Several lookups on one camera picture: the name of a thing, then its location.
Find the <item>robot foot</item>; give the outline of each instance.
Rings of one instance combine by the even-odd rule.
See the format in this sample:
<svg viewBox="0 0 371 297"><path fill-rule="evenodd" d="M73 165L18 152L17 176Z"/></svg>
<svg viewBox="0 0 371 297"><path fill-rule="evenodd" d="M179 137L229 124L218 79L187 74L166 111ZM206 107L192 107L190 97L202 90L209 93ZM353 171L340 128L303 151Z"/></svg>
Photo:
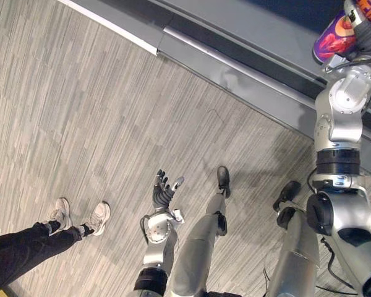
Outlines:
<svg viewBox="0 0 371 297"><path fill-rule="evenodd" d="M223 195L228 198L231 195L231 190L229 189L229 172L225 166L217 168L217 180L218 188L223 190Z"/></svg>
<svg viewBox="0 0 371 297"><path fill-rule="evenodd" d="M288 182L287 185L285 185L282 191L280 192L279 198L272 205L273 210L275 212L279 212L280 202L292 201L295 198L295 196L297 196L300 190L301 190L301 184L299 182L297 181Z"/></svg>

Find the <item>gray carpet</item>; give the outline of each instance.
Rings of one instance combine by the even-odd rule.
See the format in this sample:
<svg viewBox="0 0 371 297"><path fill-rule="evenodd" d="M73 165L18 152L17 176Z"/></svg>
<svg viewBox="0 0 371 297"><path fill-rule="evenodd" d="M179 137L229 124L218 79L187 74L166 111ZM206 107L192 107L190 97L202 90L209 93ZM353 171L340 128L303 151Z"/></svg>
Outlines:
<svg viewBox="0 0 371 297"><path fill-rule="evenodd" d="M185 176L173 200L186 217L181 247L218 165L230 170L232 196L208 289L262 296L263 267L272 275L284 235L271 205L290 179L305 201L313 159L310 139L63 4L0 0L0 235L46 220L61 196L75 223L101 200L112 210L103 236L14 282L19 296L125 296L146 250L139 218L151 212L156 171ZM371 178L367 187L371 198ZM318 283L343 289L328 258L321 248Z"/></svg>

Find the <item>purple can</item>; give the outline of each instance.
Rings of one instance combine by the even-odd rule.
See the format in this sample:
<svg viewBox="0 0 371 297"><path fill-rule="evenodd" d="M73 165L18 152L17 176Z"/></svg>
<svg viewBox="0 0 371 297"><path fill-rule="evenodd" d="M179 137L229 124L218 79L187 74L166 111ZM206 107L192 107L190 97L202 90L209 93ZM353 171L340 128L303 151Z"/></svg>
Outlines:
<svg viewBox="0 0 371 297"><path fill-rule="evenodd" d="M318 61L324 62L336 53L352 50L355 43L352 23L345 12L341 11L316 40L313 55Z"/></svg>

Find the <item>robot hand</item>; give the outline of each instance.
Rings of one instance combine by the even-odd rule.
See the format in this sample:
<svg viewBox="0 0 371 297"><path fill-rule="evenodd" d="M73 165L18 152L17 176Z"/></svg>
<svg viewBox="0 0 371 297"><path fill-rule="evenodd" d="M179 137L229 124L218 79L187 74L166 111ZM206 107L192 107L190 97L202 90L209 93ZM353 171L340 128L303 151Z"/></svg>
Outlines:
<svg viewBox="0 0 371 297"><path fill-rule="evenodd" d="M153 190L153 206L155 211L169 208L169 203L175 191L184 182L184 177L177 178L172 187L166 184L167 181L168 178L165 178L165 171L158 170L155 176Z"/></svg>

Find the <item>shoelace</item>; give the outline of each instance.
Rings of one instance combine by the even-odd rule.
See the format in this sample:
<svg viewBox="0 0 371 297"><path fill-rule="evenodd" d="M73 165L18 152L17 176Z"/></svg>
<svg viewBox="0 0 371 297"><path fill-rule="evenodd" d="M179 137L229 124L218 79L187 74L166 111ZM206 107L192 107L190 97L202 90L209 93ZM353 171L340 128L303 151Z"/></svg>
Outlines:
<svg viewBox="0 0 371 297"><path fill-rule="evenodd" d="M89 218L89 224L91 225L91 227L99 227L101 222L102 220L97 214L91 214L91 217Z"/></svg>
<svg viewBox="0 0 371 297"><path fill-rule="evenodd" d="M53 212L52 212L52 215L51 215L51 218L56 220L56 221L63 221L64 220L64 213L63 212L60 212L59 209L55 209Z"/></svg>

